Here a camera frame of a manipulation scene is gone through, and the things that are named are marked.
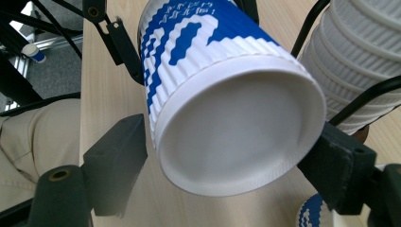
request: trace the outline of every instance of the table surface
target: table surface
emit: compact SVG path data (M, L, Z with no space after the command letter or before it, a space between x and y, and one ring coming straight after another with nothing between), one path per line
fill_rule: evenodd
M261 27L290 50L316 0L258 0ZM136 41L138 21L147 0L113 0L108 15L122 18ZM115 66L95 27L85 21L82 61L80 154L120 119L144 114L145 89L124 65ZM371 126L365 145L378 153L377 163L401 163L401 112L395 110ZM316 193L298 168L252 192L207 198L182 191L158 166L147 125L148 159L129 198L123 218L94 217L95 226L294 226L301 204Z

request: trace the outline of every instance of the black cable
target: black cable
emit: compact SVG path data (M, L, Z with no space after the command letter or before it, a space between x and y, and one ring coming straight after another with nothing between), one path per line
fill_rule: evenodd
M22 56L21 51L29 44L27 40L18 33L9 23L0 20L0 42L7 51L14 56Z
M355 98L350 104L348 104L344 109L337 113L329 121L329 123L334 126L338 126L342 121L351 116L368 102L399 88L401 88L401 75L379 82L378 84L370 87L368 90L364 91L357 98Z
M295 45L294 47L292 47L291 55L294 56L294 58L298 57L298 54L300 53L301 48L304 45L307 34L309 34L309 31L312 28L313 23L315 23L316 18L318 18L319 14L329 3L330 0L319 0L307 14L298 38L295 41Z
M42 5L42 3L39 0L32 0L32 3L35 4L35 6L44 14L44 16L49 19L49 21L56 27L56 29L59 31L59 33L65 38L65 40L73 47L79 58L82 60L82 53L80 53L80 50L78 47L74 44L74 42L71 40L69 35L65 32L64 28L57 22L56 18L53 17L53 15L47 10L47 8Z

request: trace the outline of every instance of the khaki pants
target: khaki pants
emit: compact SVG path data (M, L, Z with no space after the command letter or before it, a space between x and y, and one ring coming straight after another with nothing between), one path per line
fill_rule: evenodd
M0 117L0 211L31 199L39 177L78 165L80 101L66 99Z

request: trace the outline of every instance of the paper cup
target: paper cup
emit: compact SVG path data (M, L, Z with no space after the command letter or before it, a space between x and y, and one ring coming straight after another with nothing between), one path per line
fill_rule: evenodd
M333 22L331 15L331 11L328 10L322 16L319 27L321 36L322 34L324 35L327 41L346 59L346 63L356 65L359 71L362 71L360 70L360 68L362 68L365 69L365 71L375 72L378 76L368 72L364 77L373 82L401 75L401 55L398 61L394 61L363 49L358 45L363 41L360 40L357 43L353 43L346 38L342 34L340 28ZM344 79L351 80L349 79L351 76L341 76Z
M384 110L381 113L376 113L376 114L366 114L366 115L353 114L353 115L347 117L341 123L344 123L344 124L362 124L362 123L364 123L364 124L366 124L366 122L374 121L374 120L378 119L378 117L387 114L391 110L392 109ZM339 111L335 111L331 108L327 108L327 115L326 115L327 121L331 120L331 118L333 118L338 113L339 113Z
M367 89L380 81L390 78L360 68L347 61L340 53L330 51L334 50L334 47L329 46L330 48L333 47L329 50L326 45L323 44L320 30L321 27L319 26L319 28L313 32L311 38L313 40L314 52L315 55L319 56L322 64L334 75L362 89Z
M320 74L315 79L322 84L327 90L336 94L337 96L341 96L347 100L354 100L360 94L362 94L366 89L362 89L357 87L354 84L343 80L342 78L337 77L334 75L327 67L327 64L323 64L321 59L325 59L327 53L335 53L334 48L329 48L330 44L325 43L323 44L323 37L320 32L314 32L314 35L311 39L311 56L313 61L321 70ZM401 103L401 93L400 89L394 90L390 93L384 94L372 100L370 104L375 105L393 105L396 106Z
M399 0L362 0L361 3L384 17L401 21L401 2Z
M295 220L295 227L362 227L358 216L341 216L330 211L319 194L310 197L301 208Z
M150 134L180 188L254 190L296 166L318 139L319 85L231 2L151 0L140 34Z
M351 101L346 100L342 97L336 96L331 92L324 90L324 96L326 98L327 106L335 111L341 111ZM355 112L356 115L381 115L381 113L388 113L394 108L393 105L365 105Z
M38 46L36 46L36 44L27 44L26 46L24 46L22 53L37 63L43 63L44 61L46 61L46 56L38 48Z
M337 126L337 128L341 131L344 131L347 134L351 134L351 133L355 133L355 131L358 131L358 130L362 129L363 127L373 123L377 119L378 119L378 117L367 120L365 122L359 122L359 123L341 123Z
M321 195L310 197L298 210L295 227L333 227L333 215Z
M401 54L401 29L399 21L386 23L377 21L374 14L366 14L357 8L354 0L333 0L330 10L336 24L343 24L348 30L347 37L357 42L360 37L366 42L360 43L365 49L371 49L383 57L399 59Z

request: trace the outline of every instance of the white paper cup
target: white paper cup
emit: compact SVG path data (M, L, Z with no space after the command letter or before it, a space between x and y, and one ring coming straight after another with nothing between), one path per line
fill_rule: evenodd
M367 121L374 121L378 119L378 117L387 114L390 112L392 109L385 109L381 113L375 113L375 114L365 114L365 115L357 115L353 114L346 118L343 122L344 124L361 124L365 123ZM340 111L335 111L331 108L327 108L327 114L326 114L326 120L329 121L331 118L333 118L335 115L337 115Z
M295 219L295 227L333 227L333 215L321 195L316 194L302 204Z
M315 64L321 70L321 73L316 73L315 79L327 90L334 93L337 96L341 96L347 100L354 100L360 94L362 94L366 89L362 89L357 87L354 84L348 83L346 80L338 78L337 75L334 75L329 69L327 69L329 65L328 61L326 61L327 53L334 53L335 49L324 49L323 47L327 47L327 45L323 44L323 38L320 36L320 32L314 32L311 38L311 56ZM380 97L375 98L370 102L370 104L375 105L397 105L401 102L401 93L400 89L382 95Z
M363 12L365 15L369 16L370 18L374 19L375 21L394 28L395 30L401 31L401 24L400 24L400 14L401 14L401 5L400 2L391 2L387 7L382 8L384 10L390 11L390 7L394 6L394 9L391 10L391 13L387 13L383 10L377 10L375 7L383 6L383 3L371 4L370 2L366 2L365 0L351 0L353 4Z
M344 109L351 101L346 100L340 96L336 96L331 92L324 90L324 96L326 98L327 107L335 111L341 111ZM365 105L355 112L356 115L379 115L381 113L388 113L394 108L393 105Z
M27 44L21 52L37 63L43 63L46 61L46 56L38 46L36 46L36 44Z
M313 40L314 51L319 56L322 64L336 77L354 84L362 89L367 89L380 81L389 79L390 77L382 76L378 73L371 72L367 69L361 68L350 61L347 61L340 53L338 53L332 44L324 44L319 26L313 32L311 40Z
M140 21L150 134L165 175L205 196L254 190L318 139L323 93L226 1L149 1Z
M357 42L357 37L366 41L360 43L365 49L371 49L382 57L398 58L401 54L401 32L399 24L383 24L377 18L372 18L373 14L366 15L357 9L356 1L353 0L333 0L330 10L336 24L343 24L348 32L348 39Z
M361 2L383 17L401 21L401 2L399 0L363 0Z
M365 73L366 76L364 76L364 79L360 79L359 83L366 83L364 80L367 79L377 82L401 75L401 55L399 61L393 61L360 47L358 44L362 43L362 40L353 43L346 38L342 34L343 32L340 31L340 28L335 25L330 10L323 14L319 29L321 37L324 36L324 38L333 45L337 53L346 59L345 63L347 63L347 65L356 65L357 71L367 72ZM351 76L348 75L339 75L339 77L352 80L350 79Z
M355 133L355 131L358 131L362 129L363 127L373 123L376 121L378 117L374 119L369 119L365 122L359 122L359 123L341 123L337 126L337 128L341 131L344 131L347 134Z
M330 211L322 197L316 194L304 202L295 219L295 227L309 226L362 227L366 226L366 223L362 223L358 216L341 216L335 210Z

